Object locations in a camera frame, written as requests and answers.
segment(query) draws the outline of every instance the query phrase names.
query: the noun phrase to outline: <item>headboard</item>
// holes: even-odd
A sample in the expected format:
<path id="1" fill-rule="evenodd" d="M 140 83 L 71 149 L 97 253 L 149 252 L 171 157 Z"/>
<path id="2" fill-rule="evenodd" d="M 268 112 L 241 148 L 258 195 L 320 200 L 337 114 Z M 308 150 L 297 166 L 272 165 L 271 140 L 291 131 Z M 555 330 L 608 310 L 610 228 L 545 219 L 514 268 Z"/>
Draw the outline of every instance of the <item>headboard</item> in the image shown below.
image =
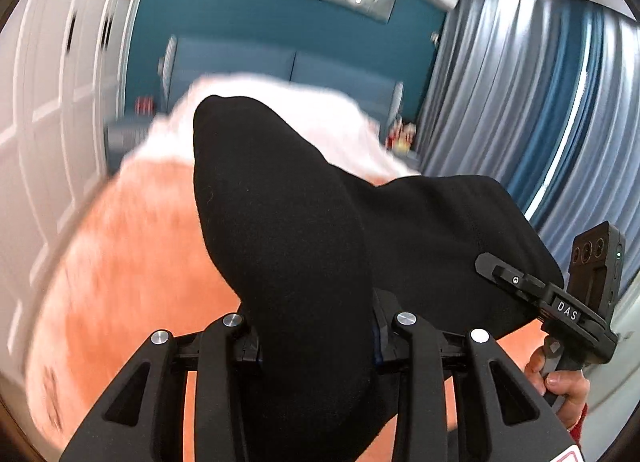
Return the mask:
<path id="1" fill-rule="evenodd" d="M 331 88 L 353 98 L 386 131 L 402 103 L 402 82 L 307 52 L 256 42 L 172 36 L 159 73 L 170 112 L 204 74 L 251 72 Z"/>

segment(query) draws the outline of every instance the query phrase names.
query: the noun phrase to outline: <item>hand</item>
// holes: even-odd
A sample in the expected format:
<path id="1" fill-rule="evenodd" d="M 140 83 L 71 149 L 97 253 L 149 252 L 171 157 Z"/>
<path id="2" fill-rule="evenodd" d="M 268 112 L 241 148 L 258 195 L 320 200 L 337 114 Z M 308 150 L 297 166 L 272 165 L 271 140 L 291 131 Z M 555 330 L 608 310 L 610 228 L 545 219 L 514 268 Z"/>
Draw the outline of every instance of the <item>hand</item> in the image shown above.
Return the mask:
<path id="1" fill-rule="evenodd" d="M 556 415 L 565 428 L 571 429 L 582 416 L 591 383 L 582 372 L 551 372 L 546 379 L 543 379 L 540 370 L 544 365 L 545 355 L 540 347 L 531 355 L 529 363 L 524 367 L 524 374 L 540 395 L 544 395 L 549 390 L 553 394 L 566 397 Z"/>

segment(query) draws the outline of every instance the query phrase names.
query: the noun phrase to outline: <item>black garment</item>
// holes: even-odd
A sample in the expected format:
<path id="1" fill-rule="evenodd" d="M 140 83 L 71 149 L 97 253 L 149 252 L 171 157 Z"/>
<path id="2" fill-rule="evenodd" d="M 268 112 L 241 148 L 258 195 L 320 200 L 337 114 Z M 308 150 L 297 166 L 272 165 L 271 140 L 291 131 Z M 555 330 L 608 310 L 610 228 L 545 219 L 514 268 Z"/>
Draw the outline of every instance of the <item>black garment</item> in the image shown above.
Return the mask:
<path id="1" fill-rule="evenodd" d="M 242 386 L 252 461 L 355 460 L 396 413 L 396 380 L 373 370 L 372 287 L 441 330 L 500 338 L 534 314 L 476 274 L 478 254 L 562 286 L 494 180 L 373 187 L 249 98 L 211 96 L 193 125 L 207 251 L 263 348 L 262 377 Z"/>

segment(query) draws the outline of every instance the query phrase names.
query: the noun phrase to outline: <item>curtain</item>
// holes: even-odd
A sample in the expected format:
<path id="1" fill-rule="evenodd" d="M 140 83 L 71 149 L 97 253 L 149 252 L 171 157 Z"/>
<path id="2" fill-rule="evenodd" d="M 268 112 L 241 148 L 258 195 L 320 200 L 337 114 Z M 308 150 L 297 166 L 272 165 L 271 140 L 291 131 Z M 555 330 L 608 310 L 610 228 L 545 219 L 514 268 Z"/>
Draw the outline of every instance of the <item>curtain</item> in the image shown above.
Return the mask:
<path id="1" fill-rule="evenodd" d="M 418 119 L 420 170 L 501 182 L 563 268 L 608 219 L 627 239 L 624 289 L 640 267 L 638 39 L 585 0 L 460 0 Z"/>

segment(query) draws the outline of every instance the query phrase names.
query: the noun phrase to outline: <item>blue wall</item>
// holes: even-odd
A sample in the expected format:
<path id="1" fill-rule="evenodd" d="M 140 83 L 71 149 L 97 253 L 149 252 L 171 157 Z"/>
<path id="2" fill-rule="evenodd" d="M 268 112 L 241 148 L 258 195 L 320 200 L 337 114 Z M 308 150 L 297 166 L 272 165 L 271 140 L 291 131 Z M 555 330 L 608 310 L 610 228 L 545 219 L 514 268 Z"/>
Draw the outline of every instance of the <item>blue wall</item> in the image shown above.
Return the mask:
<path id="1" fill-rule="evenodd" d="M 431 33 L 443 21 L 444 12 L 424 0 L 397 0 L 387 24 L 317 0 L 141 0 L 126 104 L 158 95 L 158 59 L 175 34 L 286 45 L 404 81 L 404 116 L 412 119 L 431 74 Z"/>

